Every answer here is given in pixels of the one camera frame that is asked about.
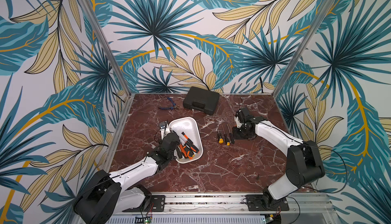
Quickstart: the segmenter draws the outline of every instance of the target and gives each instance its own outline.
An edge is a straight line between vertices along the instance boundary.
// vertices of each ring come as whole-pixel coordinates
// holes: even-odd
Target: red wire
[[[151,218],[152,218],[152,208],[153,208],[153,202],[152,202],[152,206],[150,207],[150,210],[149,210]]]

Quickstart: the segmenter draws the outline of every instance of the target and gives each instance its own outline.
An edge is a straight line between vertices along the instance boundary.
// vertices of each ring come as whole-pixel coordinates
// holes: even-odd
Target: white tray
[[[197,160],[201,158],[202,153],[204,152],[204,149],[202,148],[202,143],[201,143],[201,137],[199,135],[198,131],[198,126],[197,122],[195,119],[191,117],[184,117],[180,119],[175,119],[171,121],[171,123],[168,126],[169,129],[173,129],[176,133],[178,133],[181,137],[185,138],[182,135],[182,132],[184,132],[194,143],[194,145],[199,149],[198,153],[194,153],[194,156],[192,159],[185,159],[183,158],[178,158],[178,154],[176,153],[176,150],[174,151],[174,155],[176,156],[176,160],[180,164],[185,164],[192,162],[194,160]]]

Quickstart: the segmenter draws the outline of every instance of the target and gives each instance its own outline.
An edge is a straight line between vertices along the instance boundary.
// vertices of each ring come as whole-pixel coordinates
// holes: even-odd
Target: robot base
[[[246,195],[248,211],[288,211],[289,206],[286,198],[272,200],[266,207],[262,194]]]

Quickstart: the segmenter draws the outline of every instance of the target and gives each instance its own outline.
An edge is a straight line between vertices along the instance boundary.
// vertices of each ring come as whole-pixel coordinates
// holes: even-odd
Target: metal mounting plate
[[[261,198],[262,194],[246,195],[248,211],[280,211],[278,207],[281,207],[281,211],[289,210],[286,198],[283,198],[280,201],[276,202],[274,205],[271,205],[268,209],[262,205]]]

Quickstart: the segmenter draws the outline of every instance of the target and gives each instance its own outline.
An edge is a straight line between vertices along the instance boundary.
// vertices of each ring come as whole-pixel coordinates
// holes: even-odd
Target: blue pliers handle
[[[174,109],[178,109],[178,107],[176,106],[176,104],[174,103],[174,101],[170,98],[170,97],[167,97],[167,99],[172,103],[172,106],[171,107],[168,107],[168,108],[162,108],[162,107],[159,107],[159,109],[162,109],[162,110],[174,110]]]

